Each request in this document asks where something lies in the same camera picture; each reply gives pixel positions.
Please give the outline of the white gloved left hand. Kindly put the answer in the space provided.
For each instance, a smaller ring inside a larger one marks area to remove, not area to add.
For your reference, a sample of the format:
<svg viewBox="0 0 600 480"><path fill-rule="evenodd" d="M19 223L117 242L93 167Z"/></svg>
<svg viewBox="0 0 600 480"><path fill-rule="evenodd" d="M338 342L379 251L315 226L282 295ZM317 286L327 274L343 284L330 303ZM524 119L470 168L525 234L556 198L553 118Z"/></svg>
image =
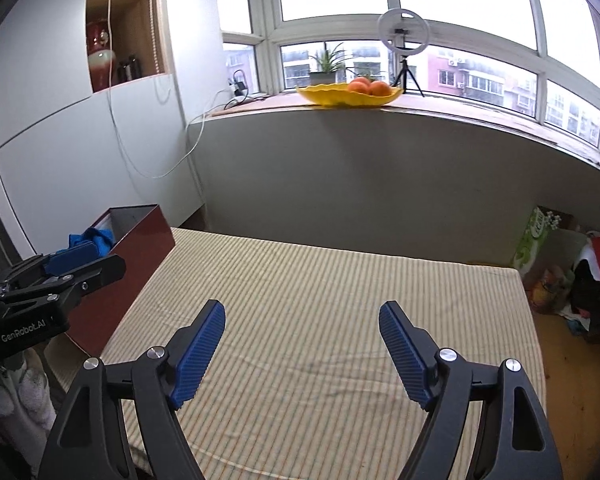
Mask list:
<svg viewBox="0 0 600 480"><path fill-rule="evenodd" d="M40 466L55 419L50 383L33 349L16 370L0 367L0 436L32 469Z"/></svg>

